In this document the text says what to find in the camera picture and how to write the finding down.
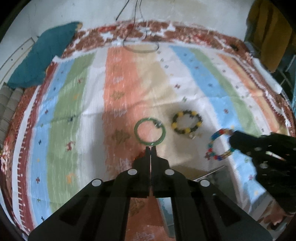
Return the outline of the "right hand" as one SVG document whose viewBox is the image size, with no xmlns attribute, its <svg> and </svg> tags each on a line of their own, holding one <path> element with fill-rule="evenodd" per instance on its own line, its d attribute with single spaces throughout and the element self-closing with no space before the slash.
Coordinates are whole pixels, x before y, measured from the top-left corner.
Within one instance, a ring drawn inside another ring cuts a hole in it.
<svg viewBox="0 0 296 241">
<path fill-rule="evenodd" d="M 281 224 L 284 218 L 291 218 L 295 212 L 285 212 L 278 204 L 268 206 L 263 214 L 258 219 L 258 223 L 264 226 L 267 230 Z"/>
</svg>

